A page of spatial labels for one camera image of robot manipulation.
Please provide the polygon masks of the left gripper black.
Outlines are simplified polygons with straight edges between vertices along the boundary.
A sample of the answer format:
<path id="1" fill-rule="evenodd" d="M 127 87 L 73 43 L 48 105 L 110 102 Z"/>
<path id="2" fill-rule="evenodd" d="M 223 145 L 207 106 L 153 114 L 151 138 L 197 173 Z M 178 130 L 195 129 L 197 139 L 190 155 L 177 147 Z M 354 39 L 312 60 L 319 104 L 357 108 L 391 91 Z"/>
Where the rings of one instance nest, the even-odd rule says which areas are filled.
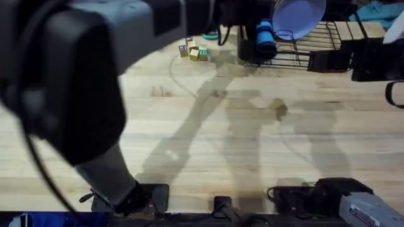
<path id="1" fill-rule="evenodd" d="M 255 42 L 244 26 L 254 26 L 271 18 L 273 0 L 148 0 L 155 34 L 160 35 L 180 26 L 185 35 L 199 35 L 219 26 L 239 27 L 239 59 L 251 61 Z"/>

